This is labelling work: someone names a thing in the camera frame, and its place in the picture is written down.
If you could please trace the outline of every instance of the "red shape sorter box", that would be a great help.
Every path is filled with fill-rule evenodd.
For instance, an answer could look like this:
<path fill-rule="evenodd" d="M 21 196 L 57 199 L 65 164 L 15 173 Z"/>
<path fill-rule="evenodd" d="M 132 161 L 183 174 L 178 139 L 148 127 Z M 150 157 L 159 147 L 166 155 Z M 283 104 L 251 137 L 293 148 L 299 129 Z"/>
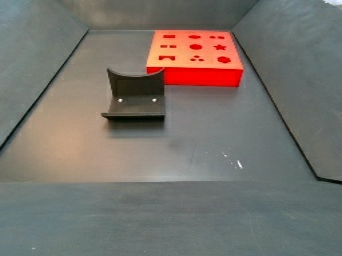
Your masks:
<path fill-rule="evenodd" d="M 164 68 L 166 84 L 239 86 L 243 65 L 228 32 L 158 30 L 147 73 Z"/>

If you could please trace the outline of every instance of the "star-shaped hole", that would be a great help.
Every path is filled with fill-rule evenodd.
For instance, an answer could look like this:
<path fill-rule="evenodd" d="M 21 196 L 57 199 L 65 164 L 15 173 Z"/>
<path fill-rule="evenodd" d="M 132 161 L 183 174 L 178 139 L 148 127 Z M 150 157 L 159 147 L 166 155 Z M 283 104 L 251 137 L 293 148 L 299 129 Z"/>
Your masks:
<path fill-rule="evenodd" d="M 226 50 L 227 46 L 218 44 L 214 47 L 216 48 L 216 50 Z"/>

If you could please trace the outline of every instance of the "shape hole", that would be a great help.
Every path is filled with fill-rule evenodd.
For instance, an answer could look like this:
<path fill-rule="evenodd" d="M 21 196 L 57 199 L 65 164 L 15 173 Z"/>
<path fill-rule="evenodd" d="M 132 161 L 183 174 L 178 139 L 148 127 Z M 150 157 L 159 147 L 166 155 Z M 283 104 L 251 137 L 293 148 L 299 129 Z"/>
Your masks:
<path fill-rule="evenodd" d="M 218 57 L 218 61 L 219 61 L 220 63 L 224 63 L 224 64 L 227 64 L 227 63 L 231 62 L 230 58 L 226 57 L 226 56 Z"/>
<path fill-rule="evenodd" d="M 204 61 L 204 59 L 200 58 L 200 56 L 195 55 L 191 59 L 191 61 Z"/>
<path fill-rule="evenodd" d="M 163 35 L 163 38 L 176 38 L 176 35 Z"/>
<path fill-rule="evenodd" d="M 199 39 L 200 38 L 200 36 L 199 35 L 191 35 L 191 36 L 188 36 L 191 39 Z"/>
<path fill-rule="evenodd" d="M 199 44 L 191 44 L 191 45 L 190 45 L 190 48 L 191 48 L 192 50 L 200 50 L 203 47 L 202 47 L 202 45 L 199 45 Z"/>
<path fill-rule="evenodd" d="M 215 49 L 219 51 L 219 50 L 226 50 L 226 48 L 227 48 L 227 46 L 224 46 L 224 45 L 220 45 L 220 44 L 218 44 L 218 45 L 215 45 L 214 46 L 215 47 Z"/>
<path fill-rule="evenodd" d="M 168 60 L 176 60 L 176 56 L 166 56 L 166 55 L 160 55 L 159 56 L 159 60 L 164 60 L 164 59 L 168 59 Z"/>

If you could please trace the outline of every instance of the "gray floor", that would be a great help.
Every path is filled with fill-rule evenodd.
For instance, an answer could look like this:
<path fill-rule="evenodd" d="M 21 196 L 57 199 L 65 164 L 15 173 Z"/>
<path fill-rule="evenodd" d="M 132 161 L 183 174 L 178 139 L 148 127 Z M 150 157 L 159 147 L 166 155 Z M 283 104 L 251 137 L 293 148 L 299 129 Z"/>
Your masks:
<path fill-rule="evenodd" d="M 1 254 L 339 256 L 341 186 L 314 180 L 244 56 L 239 89 L 167 87 L 164 125 L 100 117 L 106 68 L 142 72 L 150 41 L 87 36 L 1 151 L 1 181 L 232 181 L 3 182 Z"/>
<path fill-rule="evenodd" d="M 240 87 L 167 86 L 163 122 L 108 122 L 106 69 L 144 72 L 152 31 L 91 32 L 0 152 L 0 181 L 314 177 L 246 56 Z"/>
<path fill-rule="evenodd" d="M 1 255 L 339 256 L 339 185 L 1 184 Z"/>

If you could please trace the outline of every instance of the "black bracket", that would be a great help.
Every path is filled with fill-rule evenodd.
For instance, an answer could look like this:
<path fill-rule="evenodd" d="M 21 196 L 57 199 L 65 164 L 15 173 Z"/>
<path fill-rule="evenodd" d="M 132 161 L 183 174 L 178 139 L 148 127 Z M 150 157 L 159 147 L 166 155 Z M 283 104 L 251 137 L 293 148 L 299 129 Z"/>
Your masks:
<path fill-rule="evenodd" d="M 143 75 L 127 76 L 107 69 L 112 102 L 107 119 L 115 118 L 164 118 L 164 70 Z"/>

